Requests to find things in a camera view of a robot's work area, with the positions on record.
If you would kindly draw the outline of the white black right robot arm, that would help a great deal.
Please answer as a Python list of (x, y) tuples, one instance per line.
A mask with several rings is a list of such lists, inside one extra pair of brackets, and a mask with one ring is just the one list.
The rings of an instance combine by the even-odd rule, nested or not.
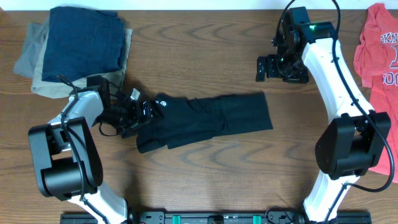
[(282, 20), (272, 41), (277, 52), (257, 60), (256, 80), (280, 78), (306, 83), (313, 78), (328, 115), (328, 127), (315, 146), (319, 173), (293, 223), (365, 223), (367, 213), (340, 213), (348, 190), (376, 166), (387, 150), (391, 120), (365, 99), (341, 54), (330, 22)]

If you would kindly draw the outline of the black t-shirt with logo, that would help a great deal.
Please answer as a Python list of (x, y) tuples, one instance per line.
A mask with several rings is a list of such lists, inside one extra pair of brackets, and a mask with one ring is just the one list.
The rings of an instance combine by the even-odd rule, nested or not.
[(159, 117), (139, 129), (136, 139), (141, 154), (273, 128), (263, 92), (191, 100), (159, 93), (154, 108)]

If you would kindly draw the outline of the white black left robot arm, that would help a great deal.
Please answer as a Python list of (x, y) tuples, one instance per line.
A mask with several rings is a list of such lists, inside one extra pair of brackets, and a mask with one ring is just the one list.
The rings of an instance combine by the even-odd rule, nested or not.
[(80, 206), (90, 214), (92, 223), (140, 223), (127, 200), (104, 181), (90, 129), (107, 123), (126, 138), (153, 116), (151, 104), (132, 95), (114, 105), (107, 87), (74, 89), (58, 116), (28, 133), (40, 193)]

